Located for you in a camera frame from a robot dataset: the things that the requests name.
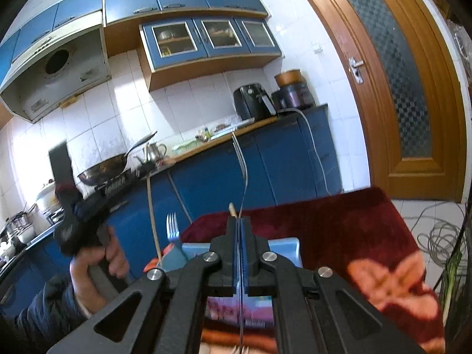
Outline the dark sleeve forearm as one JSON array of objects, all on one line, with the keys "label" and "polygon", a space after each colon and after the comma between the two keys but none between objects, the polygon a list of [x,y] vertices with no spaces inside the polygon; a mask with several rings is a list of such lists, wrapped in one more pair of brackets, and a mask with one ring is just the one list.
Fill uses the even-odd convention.
[{"label": "dark sleeve forearm", "polygon": [[55,276],[18,315],[1,317],[1,339],[13,353],[47,353],[91,317],[86,302],[96,295],[87,276]]}]

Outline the person's left hand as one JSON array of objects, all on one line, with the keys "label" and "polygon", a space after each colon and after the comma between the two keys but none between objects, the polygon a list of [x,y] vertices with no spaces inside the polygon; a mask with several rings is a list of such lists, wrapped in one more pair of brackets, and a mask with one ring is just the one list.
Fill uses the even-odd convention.
[{"label": "person's left hand", "polygon": [[89,267],[106,259],[108,272],[113,278],[124,280],[130,266],[112,227],[108,228],[109,241],[102,246],[82,248],[70,263],[73,292],[77,302],[90,314],[95,314],[106,306],[107,301],[96,288],[90,277]]}]

